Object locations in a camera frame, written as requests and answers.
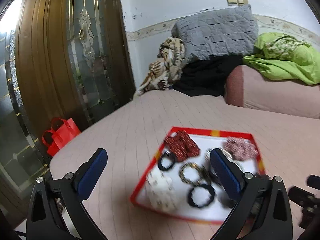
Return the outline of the grey organza flower scrunchie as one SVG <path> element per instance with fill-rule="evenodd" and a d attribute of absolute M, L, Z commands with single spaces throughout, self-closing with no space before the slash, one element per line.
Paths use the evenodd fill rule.
<path fill-rule="evenodd" d="M 246 183 L 242 170 L 230 162 L 219 148 L 211 151 L 210 164 L 228 197 L 239 202 Z"/>

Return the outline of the pink checkered scrunchie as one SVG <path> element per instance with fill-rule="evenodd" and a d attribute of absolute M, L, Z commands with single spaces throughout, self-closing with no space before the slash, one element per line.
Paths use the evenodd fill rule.
<path fill-rule="evenodd" d="M 244 138 L 228 137 L 223 148 L 238 161 L 253 159 L 258 155 L 255 146 Z"/>

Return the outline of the red paper gift bag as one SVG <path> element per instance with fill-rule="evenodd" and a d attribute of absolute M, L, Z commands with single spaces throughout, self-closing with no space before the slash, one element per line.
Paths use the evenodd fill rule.
<path fill-rule="evenodd" d="M 72 118 L 53 118 L 51 128 L 42 135 L 42 142 L 47 147 L 47 153 L 53 157 L 80 133 Z"/>

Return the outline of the red shallow gift box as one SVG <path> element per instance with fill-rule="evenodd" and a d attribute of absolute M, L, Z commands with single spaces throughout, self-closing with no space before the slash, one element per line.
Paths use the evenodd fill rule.
<path fill-rule="evenodd" d="M 214 171 L 209 166 L 209 153 L 214 148 L 222 148 L 228 137 L 244 138 L 256 145 L 250 133 L 217 131 L 209 129 L 172 127 L 168 135 L 174 136 L 177 131 L 188 133 L 200 149 L 200 155 L 177 163 L 174 156 L 163 142 L 141 176 L 130 201 L 133 205 L 166 215 L 172 218 L 192 222 L 222 224 L 231 208 L 222 203 L 227 194 L 224 188 L 215 183 L 210 174 Z M 162 212 L 154 209 L 146 191 L 146 176 L 149 172 L 160 170 L 172 179 L 177 209 Z"/>

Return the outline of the dark red patterned scrunchie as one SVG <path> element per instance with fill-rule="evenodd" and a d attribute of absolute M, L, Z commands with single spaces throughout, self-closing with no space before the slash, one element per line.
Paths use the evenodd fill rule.
<path fill-rule="evenodd" d="M 168 135 L 164 142 L 178 163 L 200 155 L 199 147 L 185 131 L 179 130 L 174 136 Z"/>

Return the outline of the white dotted scrunchie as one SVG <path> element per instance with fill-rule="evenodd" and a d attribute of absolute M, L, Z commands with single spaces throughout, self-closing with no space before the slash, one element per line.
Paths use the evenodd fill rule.
<path fill-rule="evenodd" d="M 177 209 L 177 197 L 172 179 L 162 171 L 154 170 L 146 176 L 146 191 L 151 206 L 162 212 L 172 212 Z"/>

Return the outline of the pink quilted bolster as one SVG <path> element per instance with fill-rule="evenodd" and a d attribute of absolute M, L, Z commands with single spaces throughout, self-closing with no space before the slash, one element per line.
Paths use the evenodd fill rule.
<path fill-rule="evenodd" d="M 238 107 L 319 119 L 319 85 L 272 81 L 246 65 L 237 66 L 227 77 L 225 101 Z"/>

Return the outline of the black fabric pile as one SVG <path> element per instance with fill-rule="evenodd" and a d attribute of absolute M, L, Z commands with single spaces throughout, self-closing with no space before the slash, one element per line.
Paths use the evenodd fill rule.
<path fill-rule="evenodd" d="M 224 95 L 227 77 L 241 64 L 242 57 L 238 55 L 196 60 L 182 69 L 181 78 L 171 86 L 171 89 L 188 96 Z"/>

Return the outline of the green crumpled blanket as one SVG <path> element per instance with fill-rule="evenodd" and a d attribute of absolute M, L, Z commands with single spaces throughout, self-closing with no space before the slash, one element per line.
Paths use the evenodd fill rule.
<path fill-rule="evenodd" d="M 274 80 L 300 80 L 319 84 L 319 51 L 311 44 L 284 33 L 263 33 L 254 44 L 254 54 L 243 63 Z"/>

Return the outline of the brown glass panel door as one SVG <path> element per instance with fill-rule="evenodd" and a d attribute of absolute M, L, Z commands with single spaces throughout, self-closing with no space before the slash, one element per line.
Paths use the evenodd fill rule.
<path fill-rule="evenodd" d="M 18 226 L 55 118 L 85 130 L 134 90 L 120 0 L 1 0 L 1 219 Z"/>

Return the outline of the tiger print blanket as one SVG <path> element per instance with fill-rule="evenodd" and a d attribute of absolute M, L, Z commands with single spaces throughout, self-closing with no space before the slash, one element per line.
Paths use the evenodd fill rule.
<path fill-rule="evenodd" d="M 160 45 L 157 60 L 149 64 L 149 72 L 133 97 L 141 96 L 150 90 L 169 88 L 181 78 L 184 59 L 184 42 L 177 37 L 168 37 Z"/>

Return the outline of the grey quilted pillow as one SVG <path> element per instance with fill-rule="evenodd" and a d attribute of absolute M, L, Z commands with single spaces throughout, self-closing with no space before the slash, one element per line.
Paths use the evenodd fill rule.
<path fill-rule="evenodd" d="M 258 25 L 249 4 L 212 10 L 178 20 L 171 35 L 185 46 L 186 64 L 217 56 L 247 56 L 254 52 Z"/>

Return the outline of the gold wall switch plate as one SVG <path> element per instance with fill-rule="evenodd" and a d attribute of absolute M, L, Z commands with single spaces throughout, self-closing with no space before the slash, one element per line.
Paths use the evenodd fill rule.
<path fill-rule="evenodd" d="M 227 0 L 229 6 L 242 6 L 248 4 L 248 0 Z"/>

